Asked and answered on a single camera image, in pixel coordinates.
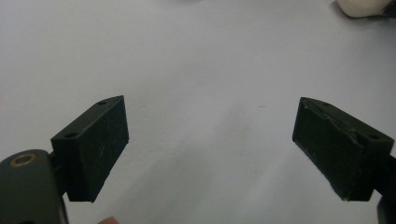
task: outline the gray surface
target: gray surface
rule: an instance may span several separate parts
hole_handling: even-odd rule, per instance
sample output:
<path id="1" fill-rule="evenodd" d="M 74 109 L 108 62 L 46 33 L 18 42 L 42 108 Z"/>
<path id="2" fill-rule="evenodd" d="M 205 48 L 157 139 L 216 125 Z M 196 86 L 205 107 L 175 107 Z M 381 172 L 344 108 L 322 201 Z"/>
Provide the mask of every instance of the gray surface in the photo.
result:
<path id="1" fill-rule="evenodd" d="M 395 138 L 395 40 L 331 0 L 1 1 L 0 157 L 123 94 L 131 144 L 71 223 L 372 224 L 291 133 L 307 96 Z"/>

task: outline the white table surface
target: white table surface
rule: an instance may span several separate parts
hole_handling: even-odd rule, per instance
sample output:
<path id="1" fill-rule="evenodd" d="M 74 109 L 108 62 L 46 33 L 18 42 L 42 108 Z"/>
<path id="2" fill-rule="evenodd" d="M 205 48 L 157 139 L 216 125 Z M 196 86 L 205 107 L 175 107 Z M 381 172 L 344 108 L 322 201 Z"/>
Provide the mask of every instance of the white table surface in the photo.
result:
<path id="1" fill-rule="evenodd" d="M 124 95 L 131 135 L 72 224 L 374 224 L 291 141 L 301 96 L 396 138 L 396 20 L 332 0 L 0 1 L 0 158 Z"/>

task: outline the black block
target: black block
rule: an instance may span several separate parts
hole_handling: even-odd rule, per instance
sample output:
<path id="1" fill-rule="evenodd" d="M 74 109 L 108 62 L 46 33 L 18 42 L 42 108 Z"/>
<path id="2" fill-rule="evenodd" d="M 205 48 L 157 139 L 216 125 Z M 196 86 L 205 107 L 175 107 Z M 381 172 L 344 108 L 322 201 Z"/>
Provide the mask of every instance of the black block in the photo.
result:
<path id="1" fill-rule="evenodd" d="M 65 166 L 70 201 L 95 201 L 128 141 L 123 96 L 93 105 L 51 139 L 55 160 Z"/>
<path id="2" fill-rule="evenodd" d="M 293 141 L 345 201 L 369 201 L 393 139 L 333 105 L 301 98 Z"/>

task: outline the white object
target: white object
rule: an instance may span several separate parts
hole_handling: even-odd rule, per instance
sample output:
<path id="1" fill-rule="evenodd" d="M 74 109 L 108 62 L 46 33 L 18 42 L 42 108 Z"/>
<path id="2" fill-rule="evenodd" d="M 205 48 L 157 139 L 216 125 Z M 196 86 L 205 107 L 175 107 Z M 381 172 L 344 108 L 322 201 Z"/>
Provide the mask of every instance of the white object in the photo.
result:
<path id="1" fill-rule="evenodd" d="M 361 18 L 384 15 L 391 0 L 338 0 L 340 8 L 350 17 Z"/>

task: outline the finger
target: finger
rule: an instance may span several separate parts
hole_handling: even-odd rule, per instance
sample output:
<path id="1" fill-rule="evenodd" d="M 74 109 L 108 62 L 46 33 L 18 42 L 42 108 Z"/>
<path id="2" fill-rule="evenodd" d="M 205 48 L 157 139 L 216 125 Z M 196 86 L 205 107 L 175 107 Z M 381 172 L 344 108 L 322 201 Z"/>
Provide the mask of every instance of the finger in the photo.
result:
<path id="1" fill-rule="evenodd" d="M 120 224 L 114 217 L 108 217 L 98 224 Z"/>

